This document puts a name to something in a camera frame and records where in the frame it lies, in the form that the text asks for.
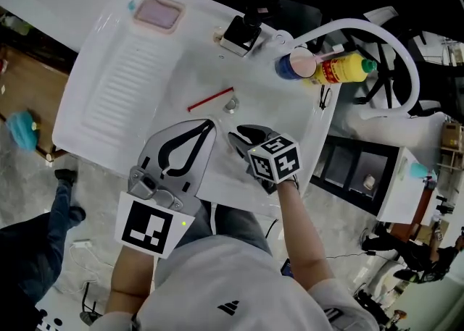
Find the white cable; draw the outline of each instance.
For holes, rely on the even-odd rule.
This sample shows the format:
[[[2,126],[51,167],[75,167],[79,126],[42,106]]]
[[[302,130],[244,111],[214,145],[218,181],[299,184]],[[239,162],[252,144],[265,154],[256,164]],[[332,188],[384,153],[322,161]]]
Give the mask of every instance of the white cable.
[[[93,275],[95,275],[95,276],[96,276],[96,280],[95,280],[94,282],[100,281],[100,277],[99,277],[99,275],[98,275],[97,272],[95,272],[95,271],[93,271],[92,269],[89,269],[89,268],[87,268],[87,267],[85,267],[85,266],[80,265],[79,263],[77,263],[77,261],[74,259],[73,251],[71,250],[73,247],[75,247],[74,244],[72,244],[72,245],[70,246],[70,256],[71,256],[72,261],[74,261],[74,264],[76,264],[78,267],[80,267],[80,268],[86,270],[87,272],[90,272],[90,273],[92,273]]]
[[[79,293],[81,292],[84,288],[86,288],[86,285],[87,283],[95,283],[95,282],[98,282],[97,280],[92,280],[92,281],[85,281],[82,285],[82,287],[80,288],[80,290],[76,290],[76,291],[63,291],[61,288],[59,288],[58,286],[54,286],[60,293],[66,293],[66,294],[72,294],[72,293]]]
[[[108,264],[108,263],[105,263],[104,261],[101,261],[97,255],[94,254],[94,252],[88,248],[87,246],[85,247],[87,249],[87,251],[95,258],[95,260],[97,260],[100,264],[102,265],[107,265],[108,267],[111,267],[111,268],[115,268],[114,265],[111,265],[111,264]]]

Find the black shoe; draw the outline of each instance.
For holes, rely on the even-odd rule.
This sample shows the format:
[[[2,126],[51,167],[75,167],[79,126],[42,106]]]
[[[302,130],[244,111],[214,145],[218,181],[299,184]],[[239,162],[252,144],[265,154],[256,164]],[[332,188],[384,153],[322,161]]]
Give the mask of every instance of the black shoe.
[[[387,233],[387,231],[386,231],[385,225],[383,223],[378,222],[376,224],[376,226],[374,227],[374,229],[373,229],[373,234],[374,235],[384,235],[386,233]]]
[[[86,211],[82,207],[71,206],[69,217],[70,217],[71,227],[77,227],[83,220],[86,219],[87,214],[86,214]]]
[[[69,184],[73,183],[78,179],[78,172],[69,169],[55,170],[55,177],[58,180],[66,180]]]
[[[361,243],[361,250],[364,250],[364,251],[369,251],[369,249],[366,247],[368,242],[369,242],[370,238],[367,237],[362,243]]]
[[[364,242],[367,241],[368,239],[369,239],[369,229],[365,228],[361,232],[361,236],[360,236],[360,247],[361,247],[362,250],[364,250],[364,248],[362,247],[364,245]]]

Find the wooden floor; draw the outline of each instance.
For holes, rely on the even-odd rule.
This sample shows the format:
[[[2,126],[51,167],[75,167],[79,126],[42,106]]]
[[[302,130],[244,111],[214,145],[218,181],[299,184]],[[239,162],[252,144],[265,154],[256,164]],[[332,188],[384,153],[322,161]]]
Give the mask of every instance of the wooden floor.
[[[40,124],[38,148],[45,154],[53,151],[51,134],[68,75],[41,64],[10,47],[1,50],[8,61],[7,71],[0,75],[0,118],[13,112],[29,111]]]

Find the jeans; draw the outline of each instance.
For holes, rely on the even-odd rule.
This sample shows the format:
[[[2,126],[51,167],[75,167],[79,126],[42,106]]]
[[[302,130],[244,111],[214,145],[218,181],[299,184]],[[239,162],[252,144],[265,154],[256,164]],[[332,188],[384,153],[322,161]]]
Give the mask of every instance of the jeans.
[[[212,235],[211,203],[202,201],[202,207],[196,213],[195,220],[181,238],[176,248],[187,243],[201,240]],[[215,214],[216,233],[246,242],[272,255],[261,227],[249,211],[217,205]]]
[[[0,248],[6,280],[14,280],[34,304],[57,280],[63,262],[67,231],[80,222],[71,220],[71,185],[59,181],[51,211],[0,230]]]

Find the green bottle cap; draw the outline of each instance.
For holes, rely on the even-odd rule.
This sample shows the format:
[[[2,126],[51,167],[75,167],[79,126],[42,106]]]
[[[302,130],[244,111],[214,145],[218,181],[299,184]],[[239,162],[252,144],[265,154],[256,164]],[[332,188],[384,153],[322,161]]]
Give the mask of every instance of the green bottle cap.
[[[361,67],[365,73],[371,73],[372,71],[377,70],[377,62],[371,61],[370,59],[363,59]]]

